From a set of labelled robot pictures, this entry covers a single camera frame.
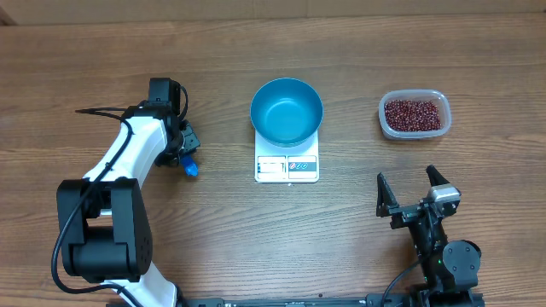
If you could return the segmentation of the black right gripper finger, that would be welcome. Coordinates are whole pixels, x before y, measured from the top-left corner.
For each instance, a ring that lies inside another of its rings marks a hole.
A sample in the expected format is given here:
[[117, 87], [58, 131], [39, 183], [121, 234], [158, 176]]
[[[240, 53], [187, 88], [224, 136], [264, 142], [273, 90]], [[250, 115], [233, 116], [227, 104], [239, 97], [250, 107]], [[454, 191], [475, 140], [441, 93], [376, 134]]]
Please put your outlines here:
[[448, 184], [449, 181], [445, 179], [440, 172], [436, 169], [434, 165], [429, 165], [426, 168], [426, 173], [429, 179], [429, 182], [432, 187]]
[[385, 176], [380, 172], [377, 175], [377, 205], [376, 216], [388, 217], [392, 215], [392, 210], [399, 208], [399, 203], [391, 190]]

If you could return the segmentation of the blue plastic scoop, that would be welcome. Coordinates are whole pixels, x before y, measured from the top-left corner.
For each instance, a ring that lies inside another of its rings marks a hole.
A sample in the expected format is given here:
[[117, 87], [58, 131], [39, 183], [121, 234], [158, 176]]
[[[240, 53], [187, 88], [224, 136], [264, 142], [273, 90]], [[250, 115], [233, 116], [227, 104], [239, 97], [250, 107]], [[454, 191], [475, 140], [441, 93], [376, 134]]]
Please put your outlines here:
[[185, 155], [181, 159], [181, 164], [188, 177], [197, 177], [199, 174], [199, 168], [196, 162], [190, 155]]

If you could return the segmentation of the red beans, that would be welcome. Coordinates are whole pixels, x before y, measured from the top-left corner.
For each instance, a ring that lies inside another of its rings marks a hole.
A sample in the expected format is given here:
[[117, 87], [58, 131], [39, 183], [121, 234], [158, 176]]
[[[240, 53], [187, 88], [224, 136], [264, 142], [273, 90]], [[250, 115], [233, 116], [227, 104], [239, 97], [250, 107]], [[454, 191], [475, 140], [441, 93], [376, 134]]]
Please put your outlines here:
[[440, 130], [439, 110], [432, 101], [395, 100], [384, 106], [387, 124], [395, 131]]

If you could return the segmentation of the blue bowl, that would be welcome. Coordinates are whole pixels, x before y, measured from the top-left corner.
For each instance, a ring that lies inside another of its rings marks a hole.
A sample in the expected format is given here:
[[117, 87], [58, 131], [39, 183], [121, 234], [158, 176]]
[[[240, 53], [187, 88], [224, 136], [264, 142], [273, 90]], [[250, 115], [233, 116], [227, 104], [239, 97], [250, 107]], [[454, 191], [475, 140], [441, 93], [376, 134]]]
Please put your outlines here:
[[255, 93], [249, 116], [256, 132], [279, 147], [294, 147], [311, 138], [324, 117], [322, 98], [306, 82], [277, 78]]

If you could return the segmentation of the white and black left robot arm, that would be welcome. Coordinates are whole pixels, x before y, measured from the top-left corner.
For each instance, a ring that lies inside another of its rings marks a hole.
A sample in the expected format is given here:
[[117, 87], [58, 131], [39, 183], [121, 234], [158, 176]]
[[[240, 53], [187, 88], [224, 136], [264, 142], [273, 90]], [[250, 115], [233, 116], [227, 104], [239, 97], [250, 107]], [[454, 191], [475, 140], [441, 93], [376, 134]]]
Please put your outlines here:
[[111, 289], [129, 306], [184, 306], [180, 288], [153, 262], [153, 236], [142, 197], [150, 169], [182, 166], [195, 177], [200, 143], [185, 115], [187, 90], [171, 78], [151, 78], [148, 98], [126, 109], [95, 107], [89, 115], [120, 122], [101, 161], [56, 192], [60, 233], [51, 276], [64, 293]]

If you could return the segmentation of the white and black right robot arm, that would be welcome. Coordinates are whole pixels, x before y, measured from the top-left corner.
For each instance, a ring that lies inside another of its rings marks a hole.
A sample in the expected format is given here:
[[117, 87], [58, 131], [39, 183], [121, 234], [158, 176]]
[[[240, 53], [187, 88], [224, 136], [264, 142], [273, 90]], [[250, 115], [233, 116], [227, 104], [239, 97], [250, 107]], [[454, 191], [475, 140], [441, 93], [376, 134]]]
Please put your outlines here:
[[[483, 306], [483, 296], [472, 293], [479, 283], [480, 248], [470, 240], [449, 241], [442, 225], [456, 213], [461, 192], [434, 165], [426, 173], [431, 184], [427, 196], [409, 206], [398, 203], [383, 174], [377, 176], [376, 215], [391, 218], [392, 229], [409, 230], [417, 260], [381, 295], [370, 294], [366, 300], [377, 298], [379, 306]], [[394, 286], [416, 267], [421, 267], [424, 282], [406, 294], [393, 293]]]

